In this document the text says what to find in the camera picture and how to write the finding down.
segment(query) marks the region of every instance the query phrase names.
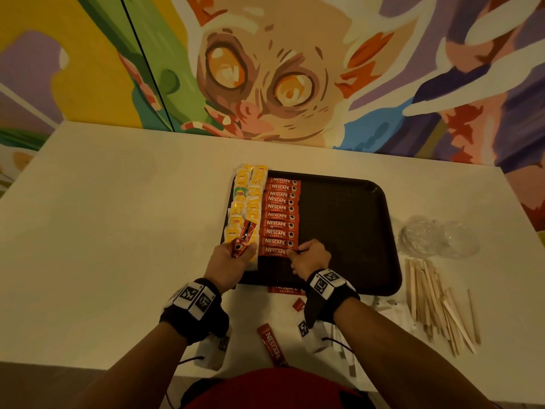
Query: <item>person's left arm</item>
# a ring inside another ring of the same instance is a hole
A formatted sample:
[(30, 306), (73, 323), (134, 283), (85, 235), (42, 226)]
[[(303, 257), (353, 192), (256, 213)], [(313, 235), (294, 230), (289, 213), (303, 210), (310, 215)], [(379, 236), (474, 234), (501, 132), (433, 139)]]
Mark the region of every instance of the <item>person's left arm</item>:
[[(255, 244), (251, 244), (241, 257), (231, 258), (228, 246), (214, 248), (204, 274), (221, 295), (240, 281), (244, 267), (255, 254)], [(67, 408), (158, 408), (187, 343), (171, 324), (159, 323)]]

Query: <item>hand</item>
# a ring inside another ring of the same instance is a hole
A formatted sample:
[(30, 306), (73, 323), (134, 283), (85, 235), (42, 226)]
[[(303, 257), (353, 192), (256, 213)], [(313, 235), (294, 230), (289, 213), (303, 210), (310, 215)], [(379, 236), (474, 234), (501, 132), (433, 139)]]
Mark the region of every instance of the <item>hand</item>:
[(214, 247), (214, 252), (208, 261), (204, 278), (209, 279), (218, 288), (221, 294), (235, 287), (242, 278), (244, 267), (255, 255), (257, 246), (252, 243), (238, 258), (229, 254), (230, 243), (223, 243)]
[(325, 250), (324, 245), (317, 239), (312, 239), (299, 246), (299, 251), (286, 250), (292, 261), (293, 274), (299, 275), (304, 281), (316, 270), (329, 267), (331, 254)]

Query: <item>person's left hand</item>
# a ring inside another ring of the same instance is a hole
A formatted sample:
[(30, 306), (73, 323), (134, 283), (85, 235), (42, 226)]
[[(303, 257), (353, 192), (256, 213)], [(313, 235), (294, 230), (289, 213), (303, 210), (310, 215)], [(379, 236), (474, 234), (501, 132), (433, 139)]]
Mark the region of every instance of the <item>person's left hand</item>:
[(255, 255), (257, 246), (252, 243), (238, 258), (229, 254), (230, 243), (223, 243), (214, 247), (214, 252), (208, 261), (204, 278), (210, 280), (221, 294), (235, 287), (242, 278), (244, 267)]

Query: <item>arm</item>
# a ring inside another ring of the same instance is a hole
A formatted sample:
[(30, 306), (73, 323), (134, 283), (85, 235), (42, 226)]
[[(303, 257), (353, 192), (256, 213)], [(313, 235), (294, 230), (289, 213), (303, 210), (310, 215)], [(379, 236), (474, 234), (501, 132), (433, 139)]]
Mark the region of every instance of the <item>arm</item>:
[[(223, 294), (240, 281), (254, 254), (255, 244), (239, 258), (231, 258), (228, 244), (218, 245), (204, 277)], [(158, 408), (186, 347), (187, 340), (170, 324), (159, 323), (67, 408)]]
[[(294, 274), (305, 281), (327, 268), (331, 254), (312, 240), (289, 250)], [(392, 409), (479, 408), (495, 406), (454, 366), (386, 317), (355, 298), (334, 312), (335, 324), (373, 385)]]

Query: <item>forearm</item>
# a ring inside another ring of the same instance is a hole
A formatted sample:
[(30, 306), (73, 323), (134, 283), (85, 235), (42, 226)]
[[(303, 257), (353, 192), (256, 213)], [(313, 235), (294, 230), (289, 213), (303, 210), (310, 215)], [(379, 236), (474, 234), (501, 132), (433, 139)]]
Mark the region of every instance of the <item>forearm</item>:
[(334, 319), (392, 409), (494, 408), (439, 353), (362, 302), (347, 299)]
[(168, 323), (159, 323), (69, 408), (158, 408), (186, 346)]

